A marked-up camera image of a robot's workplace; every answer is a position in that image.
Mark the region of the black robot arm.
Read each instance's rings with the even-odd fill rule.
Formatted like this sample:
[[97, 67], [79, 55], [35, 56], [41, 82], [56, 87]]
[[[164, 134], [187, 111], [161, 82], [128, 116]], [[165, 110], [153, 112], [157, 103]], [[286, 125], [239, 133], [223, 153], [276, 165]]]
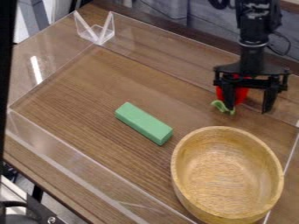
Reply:
[[276, 102], [278, 94], [288, 89], [290, 70], [266, 63], [264, 48], [270, 35], [282, 25], [279, 0], [235, 0], [239, 28], [239, 61], [213, 67], [219, 111], [233, 114], [235, 107], [246, 100], [250, 89], [264, 91], [262, 113]]

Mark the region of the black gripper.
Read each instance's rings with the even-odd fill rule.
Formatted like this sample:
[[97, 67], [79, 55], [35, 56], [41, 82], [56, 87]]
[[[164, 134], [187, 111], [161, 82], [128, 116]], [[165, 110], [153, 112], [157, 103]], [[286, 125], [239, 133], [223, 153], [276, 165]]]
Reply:
[[235, 108], [235, 88], [264, 89], [262, 113], [271, 111], [279, 91], [288, 89], [291, 71], [266, 63], [262, 70], [242, 70], [240, 63], [215, 66], [213, 85], [221, 87], [223, 102], [228, 110]]

